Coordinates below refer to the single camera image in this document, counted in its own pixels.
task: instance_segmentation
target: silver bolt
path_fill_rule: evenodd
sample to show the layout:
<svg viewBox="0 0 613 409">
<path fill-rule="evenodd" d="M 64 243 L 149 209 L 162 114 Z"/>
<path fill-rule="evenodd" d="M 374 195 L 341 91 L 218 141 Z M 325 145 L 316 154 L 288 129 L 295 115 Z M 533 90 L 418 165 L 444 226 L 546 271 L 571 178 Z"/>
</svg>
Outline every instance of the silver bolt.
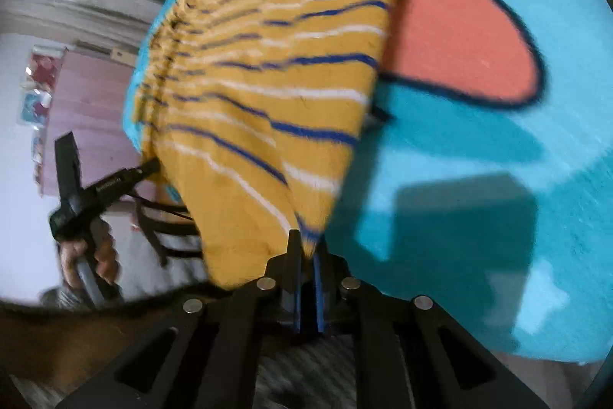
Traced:
<svg viewBox="0 0 613 409">
<path fill-rule="evenodd" d="M 341 281 L 341 286 L 348 291 L 358 289 L 360 285 L 361 285 L 360 280 L 357 278 L 352 278 L 351 276 Z"/>
<path fill-rule="evenodd" d="M 185 310 L 188 314 L 195 314 L 196 312 L 200 312 L 202 310 L 202 302 L 198 299 L 189 299 L 183 304 L 183 310 Z"/>
<path fill-rule="evenodd" d="M 415 307 L 421 310 L 430 310 L 434 305 L 432 299 L 430 297 L 427 297 L 426 295 L 420 295 L 419 297 L 416 297 L 413 303 L 415 304 Z"/>
<path fill-rule="evenodd" d="M 274 289 L 277 282 L 273 278 L 259 278 L 257 280 L 257 287 L 262 291 L 268 291 Z"/>
</svg>

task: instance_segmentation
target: brown surface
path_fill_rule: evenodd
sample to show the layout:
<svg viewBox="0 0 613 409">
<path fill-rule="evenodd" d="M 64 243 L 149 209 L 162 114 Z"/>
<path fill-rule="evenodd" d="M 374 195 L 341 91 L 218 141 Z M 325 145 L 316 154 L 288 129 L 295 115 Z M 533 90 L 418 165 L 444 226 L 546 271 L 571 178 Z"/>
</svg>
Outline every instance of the brown surface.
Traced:
<svg viewBox="0 0 613 409">
<path fill-rule="evenodd" d="M 121 128 L 121 112 L 133 69 L 112 61 L 67 53 L 57 80 L 43 155 L 42 193 L 57 196 L 54 141 L 73 131 L 86 186 L 116 170 L 135 167 L 140 155 Z"/>
</svg>

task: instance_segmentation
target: striped cloth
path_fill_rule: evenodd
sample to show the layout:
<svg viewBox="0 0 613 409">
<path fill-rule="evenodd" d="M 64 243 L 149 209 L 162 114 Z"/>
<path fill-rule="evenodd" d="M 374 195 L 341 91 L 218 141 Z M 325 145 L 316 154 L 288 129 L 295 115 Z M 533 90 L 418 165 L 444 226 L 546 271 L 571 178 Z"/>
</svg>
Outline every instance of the striped cloth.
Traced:
<svg viewBox="0 0 613 409">
<path fill-rule="evenodd" d="M 394 0 L 177 0 L 136 93 L 145 158 L 179 191 L 211 279 L 319 239 L 359 140 Z"/>
</svg>

